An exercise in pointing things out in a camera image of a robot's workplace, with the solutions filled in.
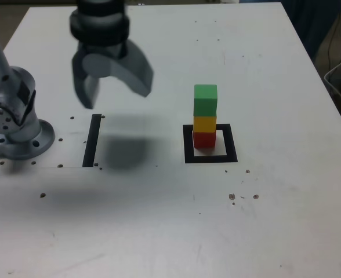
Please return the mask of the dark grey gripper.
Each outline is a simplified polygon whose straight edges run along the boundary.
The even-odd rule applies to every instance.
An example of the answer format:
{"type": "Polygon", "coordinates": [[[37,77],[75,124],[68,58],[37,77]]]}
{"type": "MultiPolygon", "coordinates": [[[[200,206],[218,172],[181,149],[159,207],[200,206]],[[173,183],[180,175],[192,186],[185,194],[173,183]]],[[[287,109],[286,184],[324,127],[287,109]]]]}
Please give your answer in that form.
{"type": "Polygon", "coordinates": [[[134,93],[147,97],[154,71],[141,49],[129,39],[114,44],[80,41],[72,58],[72,75],[79,101],[93,109],[100,78],[115,77],[134,93]]]}

